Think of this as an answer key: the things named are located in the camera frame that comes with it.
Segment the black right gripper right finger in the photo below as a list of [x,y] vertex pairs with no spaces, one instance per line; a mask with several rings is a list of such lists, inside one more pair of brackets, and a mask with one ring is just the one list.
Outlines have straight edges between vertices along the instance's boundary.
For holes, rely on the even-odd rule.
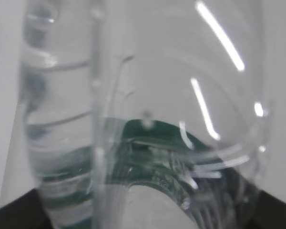
[[246,229],[286,229],[286,203],[271,194],[260,191],[253,200],[245,197],[249,204]]

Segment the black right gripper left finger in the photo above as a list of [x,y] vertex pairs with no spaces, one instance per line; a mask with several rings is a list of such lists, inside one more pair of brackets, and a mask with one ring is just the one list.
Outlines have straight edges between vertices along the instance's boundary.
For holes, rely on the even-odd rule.
[[0,208],[0,229],[51,229],[37,190]]

